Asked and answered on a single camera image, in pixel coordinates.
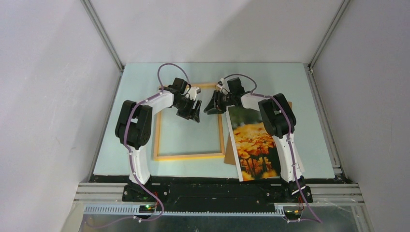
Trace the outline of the brown cardboard backing board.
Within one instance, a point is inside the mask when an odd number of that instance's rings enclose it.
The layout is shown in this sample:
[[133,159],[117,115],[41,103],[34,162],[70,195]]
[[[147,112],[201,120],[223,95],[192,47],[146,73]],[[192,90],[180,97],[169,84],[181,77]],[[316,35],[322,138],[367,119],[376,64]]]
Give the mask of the brown cardboard backing board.
[[274,169],[280,168],[275,142],[265,130],[259,111],[232,106],[225,117],[229,133],[225,163],[235,165],[235,151],[238,149],[239,155],[243,157],[264,157]]

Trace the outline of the yellow wooden picture frame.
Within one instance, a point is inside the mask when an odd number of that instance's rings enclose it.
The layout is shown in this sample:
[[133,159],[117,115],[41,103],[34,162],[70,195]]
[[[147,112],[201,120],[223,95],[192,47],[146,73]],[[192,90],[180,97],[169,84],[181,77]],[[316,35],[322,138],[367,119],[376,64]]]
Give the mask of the yellow wooden picture frame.
[[203,109],[210,99],[214,83],[194,84],[201,88],[200,122],[176,115],[175,108],[156,114],[153,139],[155,161],[193,160],[225,157],[225,140],[221,115],[207,115]]

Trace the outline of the orange flower photo print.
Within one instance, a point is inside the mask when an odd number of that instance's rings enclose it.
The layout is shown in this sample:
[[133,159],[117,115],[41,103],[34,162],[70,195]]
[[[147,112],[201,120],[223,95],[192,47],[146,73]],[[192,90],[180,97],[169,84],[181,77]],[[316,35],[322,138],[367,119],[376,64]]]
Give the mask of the orange flower photo print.
[[239,181],[278,178],[281,167],[276,144],[260,112],[231,106],[226,117]]

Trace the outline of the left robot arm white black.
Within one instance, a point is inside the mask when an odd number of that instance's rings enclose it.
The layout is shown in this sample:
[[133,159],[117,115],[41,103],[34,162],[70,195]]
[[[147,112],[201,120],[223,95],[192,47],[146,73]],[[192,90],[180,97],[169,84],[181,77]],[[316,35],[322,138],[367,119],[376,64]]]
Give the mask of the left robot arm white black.
[[200,122],[198,99],[201,88],[192,86],[181,78],[175,78],[171,85],[161,87],[154,95],[135,102],[123,102],[115,129],[115,136],[128,150],[130,158],[130,181],[138,184],[134,195],[141,201],[148,201],[153,188],[146,182],[150,179],[146,145],[151,138],[153,117],[166,108],[176,108],[176,115],[186,120]]

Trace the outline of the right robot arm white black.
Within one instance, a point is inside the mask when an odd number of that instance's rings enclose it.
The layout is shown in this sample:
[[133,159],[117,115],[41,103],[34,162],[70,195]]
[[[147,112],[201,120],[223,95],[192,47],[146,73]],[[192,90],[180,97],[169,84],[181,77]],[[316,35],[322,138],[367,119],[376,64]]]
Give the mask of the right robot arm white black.
[[305,188],[303,170],[294,143],[295,115],[281,93],[274,96],[245,91],[238,77],[224,77],[204,112],[208,115],[223,114],[230,106],[239,106],[260,112],[266,132],[273,138],[280,163],[281,195],[287,202],[294,202]]

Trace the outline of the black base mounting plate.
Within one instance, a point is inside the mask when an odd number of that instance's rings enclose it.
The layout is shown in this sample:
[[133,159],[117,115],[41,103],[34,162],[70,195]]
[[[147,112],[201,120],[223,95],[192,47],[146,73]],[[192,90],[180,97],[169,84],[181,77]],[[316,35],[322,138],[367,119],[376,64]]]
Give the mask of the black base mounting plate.
[[262,196],[264,193],[271,193],[273,195],[273,199],[280,202],[298,201],[298,203],[301,203],[304,200],[307,200],[307,202],[310,203],[312,200],[307,199],[306,196],[311,193],[311,184],[345,184],[346,181],[337,176],[334,179],[305,180],[305,183],[305,188],[301,190],[300,193],[291,196],[282,186],[282,181],[279,179],[239,182],[236,179],[228,178],[152,177],[143,187],[132,183],[131,181],[123,183],[125,187],[122,199],[126,202],[130,202],[132,200],[147,200],[158,203],[161,205],[161,208],[164,208],[162,200],[168,192],[172,194],[172,200],[188,196],[241,197]]

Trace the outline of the aluminium extrusion rail front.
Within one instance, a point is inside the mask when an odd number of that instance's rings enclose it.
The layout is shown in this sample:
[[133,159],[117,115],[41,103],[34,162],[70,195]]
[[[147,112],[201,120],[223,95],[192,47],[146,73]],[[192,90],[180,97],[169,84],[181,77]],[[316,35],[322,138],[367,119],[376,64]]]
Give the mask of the aluminium extrusion rail front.
[[[171,199],[168,192],[162,200],[164,208],[147,200],[123,201],[124,184],[81,183],[74,197],[74,203],[82,203],[85,213],[135,216],[274,216],[285,214],[285,209],[294,209],[300,204],[280,202],[273,195],[241,197],[180,197]],[[312,201],[300,207],[364,206],[365,202],[357,184],[311,184],[311,193],[306,196]]]

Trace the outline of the left aluminium corner post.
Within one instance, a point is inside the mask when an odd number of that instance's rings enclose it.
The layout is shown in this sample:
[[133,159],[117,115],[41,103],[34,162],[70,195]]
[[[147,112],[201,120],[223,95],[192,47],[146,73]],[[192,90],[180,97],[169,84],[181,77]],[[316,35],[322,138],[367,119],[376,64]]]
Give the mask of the left aluminium corner post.
[[115,46],[110,39],[108,32],[106,31],[103,22],[101,21],[93,3],[91,0],[80,0],[82,3],[87,15],[89,16],[96,32],[98,33],[99,37],[101,38],[102,43],[104,44],[105,48],[107,49],[110,57],[112,58],[114,64],[116,65],[117,69],[120,73],[124,71],[125,65],[121,61],[118,52],[115,49]]

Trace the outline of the aluminium corner post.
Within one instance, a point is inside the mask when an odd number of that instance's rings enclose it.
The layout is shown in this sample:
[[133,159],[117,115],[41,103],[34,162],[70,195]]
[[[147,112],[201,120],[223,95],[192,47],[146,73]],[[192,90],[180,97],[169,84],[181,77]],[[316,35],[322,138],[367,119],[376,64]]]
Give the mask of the aluminium corner post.
[[311,73],[313,73],[314,67],[319,60],[322,52],[324,51],[326,45],[328,44],[329,40],[331,39],[334,31],[336,30],[340,20],[343,18],[347,8],[349,7],[351,0],[343,0],[339,5],[335,15],[333,16],[328,28],[326,29],[317,49],[315,50],[310,62],[308,63],[308,67]]
[[96,32],[98,33],[99,37],[101,38],[102,43],[104,44],[105,48],[107,49],[110,57],[112,58],[114,64],[116,65],[117,69],[120,73],[124,71],[125,65],[121,61],[118,52],[115,49],[115,46],[110,39],[108,32],[106,31],[103,22],[101,21],[93,3],[91,0],[80,0],[82,3],[87,15],[89,16]]

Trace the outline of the right aluminium corner post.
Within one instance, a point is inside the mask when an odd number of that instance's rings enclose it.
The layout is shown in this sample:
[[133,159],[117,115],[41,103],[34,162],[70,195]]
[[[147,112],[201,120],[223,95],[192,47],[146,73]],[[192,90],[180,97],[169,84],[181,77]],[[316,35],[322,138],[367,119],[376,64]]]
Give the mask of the right aluminium corner post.
[[340,20],[343,18],[347,8],[349,7],[351,0],[343,0],[339,5],[335,15],[333,16],[328,28],[326,29],[317,49],[315,50],[310,62],[308,63],[308,67],[311,73],[313,73],[314,67],[319,60],[322,52],[324,51],[326,45],[328,44],[329,40],[331,39],[334,31],[336,30]]

